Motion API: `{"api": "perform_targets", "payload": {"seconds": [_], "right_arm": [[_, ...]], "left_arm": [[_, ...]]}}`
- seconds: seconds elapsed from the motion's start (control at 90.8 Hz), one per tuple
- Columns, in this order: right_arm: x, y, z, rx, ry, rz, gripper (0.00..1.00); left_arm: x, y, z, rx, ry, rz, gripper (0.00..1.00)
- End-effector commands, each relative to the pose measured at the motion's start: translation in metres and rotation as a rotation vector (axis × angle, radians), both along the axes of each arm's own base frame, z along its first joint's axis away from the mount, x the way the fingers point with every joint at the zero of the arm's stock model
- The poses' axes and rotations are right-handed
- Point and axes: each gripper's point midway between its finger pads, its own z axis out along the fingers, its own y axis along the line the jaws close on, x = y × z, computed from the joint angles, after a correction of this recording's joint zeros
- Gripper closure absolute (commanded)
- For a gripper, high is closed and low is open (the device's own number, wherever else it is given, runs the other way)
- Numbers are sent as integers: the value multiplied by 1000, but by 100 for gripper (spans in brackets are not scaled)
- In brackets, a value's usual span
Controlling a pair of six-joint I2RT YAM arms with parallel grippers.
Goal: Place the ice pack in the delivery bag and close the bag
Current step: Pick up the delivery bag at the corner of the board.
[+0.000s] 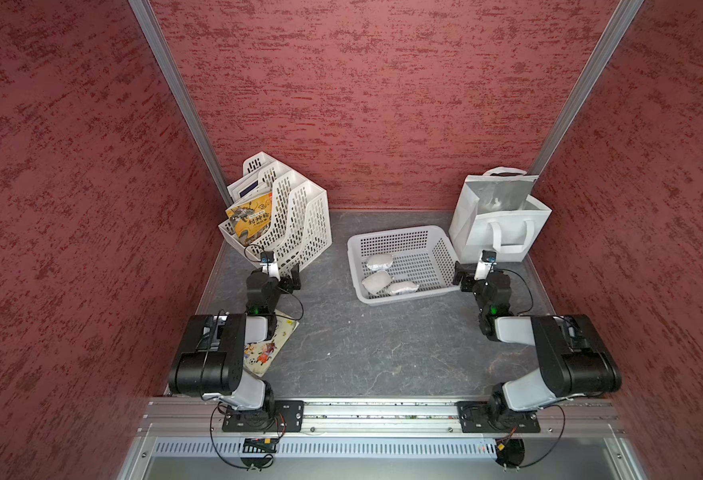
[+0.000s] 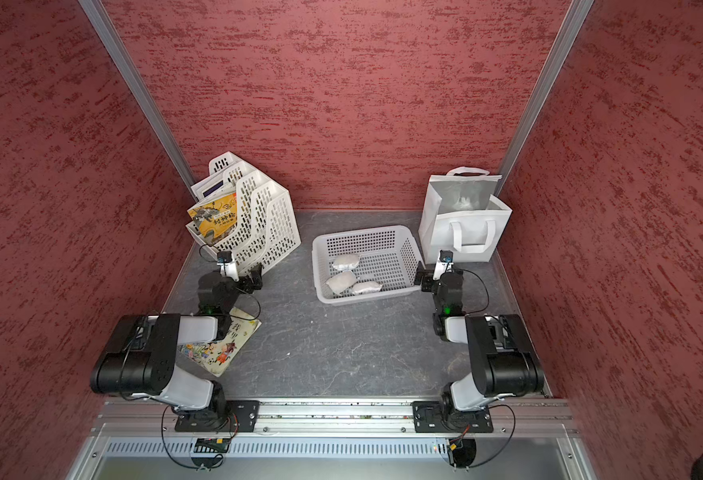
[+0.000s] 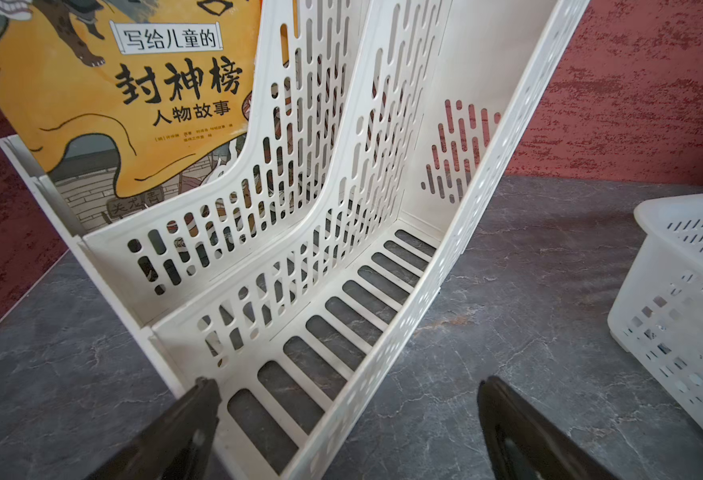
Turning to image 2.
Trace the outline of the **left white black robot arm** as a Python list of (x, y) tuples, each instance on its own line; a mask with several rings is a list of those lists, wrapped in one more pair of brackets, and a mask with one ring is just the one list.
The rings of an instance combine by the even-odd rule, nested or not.
[(227, 400), (221, 377), (261, 326), (236, 306), (263, 287), (263, 267), (233, 264), (201, 277), (195, 315), (127, 315), (114, 328), (90, 376), (93, 392), (151, 400), (177, 415), (177, 432), (252, 432), (257, 400)]

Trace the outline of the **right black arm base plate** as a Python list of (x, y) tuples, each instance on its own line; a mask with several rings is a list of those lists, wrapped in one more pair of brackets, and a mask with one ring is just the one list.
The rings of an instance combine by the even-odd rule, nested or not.
[(487, 409), (449, 411), (437, 401), (415, 401), (411, 408), (417, 433), (493, 433), (493, 421)]

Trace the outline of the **white perforated plastic basket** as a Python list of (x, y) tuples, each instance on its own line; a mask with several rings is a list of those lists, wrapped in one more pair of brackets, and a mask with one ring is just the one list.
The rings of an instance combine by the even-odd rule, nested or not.
[[(351, 270), (357, 282), (375, 282), (381, 290), (359, 295), (353, 294), (351, 288), (333, 292), (328, 281), (342, 274), (334, 267), (334, 261), (344, 255), (359, 258)], [(423, 265), (423, 257), (413, 233), (403, 225), (321, 235), (313, 242), (312, 260), (316, 293), (327, 305), (351, 305), (419, 291), (415, 274)]]

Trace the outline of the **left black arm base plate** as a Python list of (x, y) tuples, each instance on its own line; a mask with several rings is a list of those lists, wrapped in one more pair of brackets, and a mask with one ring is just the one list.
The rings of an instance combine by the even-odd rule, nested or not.
[(229, 431), (252, 433), (259, 418), (258, 400), (228, 401), (222, 411), (206, 408), (180, 411), (175, 425), (179, 433), (219, 433)]

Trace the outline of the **white insulated delivery bag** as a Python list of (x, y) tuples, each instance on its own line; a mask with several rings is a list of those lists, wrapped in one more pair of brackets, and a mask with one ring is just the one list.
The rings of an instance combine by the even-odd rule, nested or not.
[(419, 240), (427, 264), (439, 252), (453, 252), (457, 263), (489, 262), (513, 210), (495, 196), (501, 175), (475, 167), (458, 167), (433, 175), (419, 224)]

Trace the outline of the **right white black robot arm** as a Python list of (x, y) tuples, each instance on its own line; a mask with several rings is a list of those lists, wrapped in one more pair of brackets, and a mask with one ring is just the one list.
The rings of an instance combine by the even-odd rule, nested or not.
[(419, 431), (490, 432), (491, 404), (545, 389), (545, 373), (521, 316), (463, 310), (464, 275), (461, 269), (439, 274), (423, 266), (415, 274), (415, 285), (433, 297), (435, 334), (469, 351), (469, 374), (447, 384), (439, 401), (413, 404)]

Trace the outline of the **white ice pack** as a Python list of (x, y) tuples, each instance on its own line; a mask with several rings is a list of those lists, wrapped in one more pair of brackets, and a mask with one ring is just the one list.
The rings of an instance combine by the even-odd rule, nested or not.
[(335, 295), (343, 294), (347, 289), (353, 287), (357, 283), (357, 276), (353, 271), (343, 271), (332, 278), (326, 284)]
[(357, 254), (345, 254), (333, 261), (333, 268), (337, 271), (351, 271), (359, 266), (361, 257)]
[(383, 285), (377, 281), (357, 282), (352, 288), (351, 293), (355, 296), (381, 292)]

